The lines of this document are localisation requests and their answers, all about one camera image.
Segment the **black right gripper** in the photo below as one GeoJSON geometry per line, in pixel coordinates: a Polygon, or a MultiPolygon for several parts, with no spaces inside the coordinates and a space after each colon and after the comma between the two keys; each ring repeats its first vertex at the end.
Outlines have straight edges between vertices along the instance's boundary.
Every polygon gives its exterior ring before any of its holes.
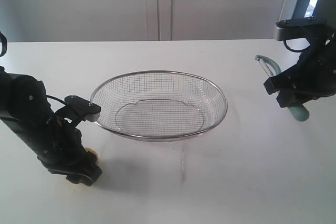
{"type": "Polygon", "coordinates": [[[335,29],[305,39],[309,46],[298,50],[297,63],[264,82],[269,95],[278,92],[281,108],[335,95],[335,29]]]}

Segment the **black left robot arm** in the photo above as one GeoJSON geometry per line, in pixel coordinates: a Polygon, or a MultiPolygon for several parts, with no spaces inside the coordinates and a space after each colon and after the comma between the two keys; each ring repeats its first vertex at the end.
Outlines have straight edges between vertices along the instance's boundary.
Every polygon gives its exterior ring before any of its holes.
{"type": "Polygon", "coordinates": [[[82,145],[77,128],[82,121],[96,122],[101,107],[76,95],[53,111],[42,81],[1,67],[1,121],[15,133],[52,174],[73,184],[91,186],[102,174],[96,153],[82,145]]]}

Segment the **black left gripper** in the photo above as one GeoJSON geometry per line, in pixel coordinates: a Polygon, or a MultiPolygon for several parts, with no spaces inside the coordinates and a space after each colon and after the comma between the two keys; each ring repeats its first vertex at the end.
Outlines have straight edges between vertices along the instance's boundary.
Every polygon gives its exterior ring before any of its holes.
{"type": "Polygon", "coordinates": [[[50,108],[20,111],[15,115],[15,133],[37,155],[38,160],[52,174],[64,175],[72,184],[91,186],[102,174],[98,155],[87,153],[82,145],[82,134],[77,128],[71,108],[53,112],[50,108]],[[74,173],[73,166],[86,156],[82,174],[74,173]]]}

